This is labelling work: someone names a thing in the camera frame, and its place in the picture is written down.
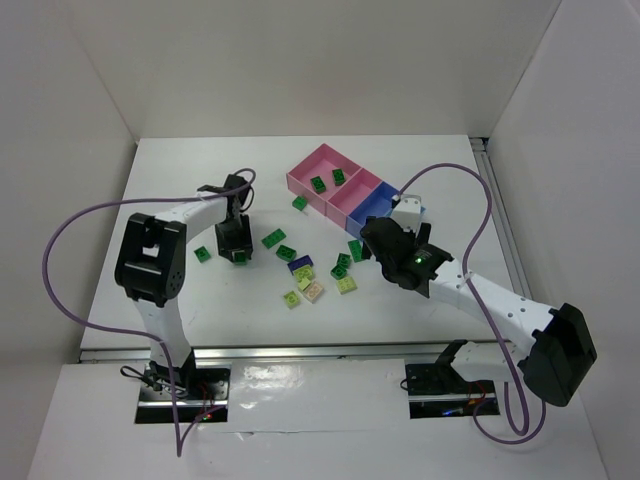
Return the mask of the small green lego brick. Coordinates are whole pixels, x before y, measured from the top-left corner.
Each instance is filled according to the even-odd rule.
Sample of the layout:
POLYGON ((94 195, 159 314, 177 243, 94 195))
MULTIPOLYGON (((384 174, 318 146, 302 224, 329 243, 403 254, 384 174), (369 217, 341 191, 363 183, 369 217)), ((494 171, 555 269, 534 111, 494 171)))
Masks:
POLYGON ((235 265, 246 265, 247 262, 248 258, 244 251, 236 251, 233 253, 233 263, 235 265))

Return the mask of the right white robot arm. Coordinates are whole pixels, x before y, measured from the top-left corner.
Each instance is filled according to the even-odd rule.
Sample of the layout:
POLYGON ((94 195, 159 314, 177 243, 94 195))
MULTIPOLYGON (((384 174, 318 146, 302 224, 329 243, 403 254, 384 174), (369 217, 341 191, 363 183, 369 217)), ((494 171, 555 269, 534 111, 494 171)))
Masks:
POLYGON ((458 260, 428 242, 429 234, 427 223, 415 235, 388 217, 369 217, 361 229, 364 251, 387 281, 485 321, 473 296, 478 292, 500 336, 524 354, 518 367, 529 390, 553 406, 568 405, 597 359, 582 311, 568 303, 553 308, 464 274, 458 260))

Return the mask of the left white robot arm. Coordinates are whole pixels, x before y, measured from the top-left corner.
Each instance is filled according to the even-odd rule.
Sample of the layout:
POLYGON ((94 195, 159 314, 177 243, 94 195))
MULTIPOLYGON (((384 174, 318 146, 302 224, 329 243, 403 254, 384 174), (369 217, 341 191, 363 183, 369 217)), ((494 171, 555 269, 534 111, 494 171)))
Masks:
POLYGON ((141 315, 153 343, 150 368, 159 379, 181 387, 195 384, 195 354, 186 339, 177 297, 186 279, 188 243, 212 228, 218 254, 234 265, 253 253, 249 216, 244 204, 253 188, 239 173, 221 187, 204 185, 192 202, 155 215, 135 213, 127 221, 116 262, 115 281, 141 315))

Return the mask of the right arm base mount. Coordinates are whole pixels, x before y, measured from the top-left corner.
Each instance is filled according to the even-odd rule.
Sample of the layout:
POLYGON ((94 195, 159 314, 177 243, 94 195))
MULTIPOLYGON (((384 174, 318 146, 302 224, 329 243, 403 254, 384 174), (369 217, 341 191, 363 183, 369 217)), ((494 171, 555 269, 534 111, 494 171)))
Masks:
POLYGON ((411 419, 471 417, 500 413, 492 381, 465 381, 449 365, 406 364, 400 388, 408 395, 411 419))

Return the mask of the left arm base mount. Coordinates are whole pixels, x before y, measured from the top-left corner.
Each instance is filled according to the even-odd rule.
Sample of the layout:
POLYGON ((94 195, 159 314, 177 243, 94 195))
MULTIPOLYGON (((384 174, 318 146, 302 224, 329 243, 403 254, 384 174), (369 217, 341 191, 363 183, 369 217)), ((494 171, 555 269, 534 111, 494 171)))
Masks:
MULTIPOLYGON (((122 366, 120 374, 140 382, 134 420, 136 424, 173 422, 171 389, 167 381, 155 377, 148 366, 142 372, 131 366, 122 366)), ((179 421, 188 424, 202 415, 202 423, 226 423, 230 374, 230 365, 215 365, 200 369, 194 386, 187 388, 178 385, 176 399, 179 421)))

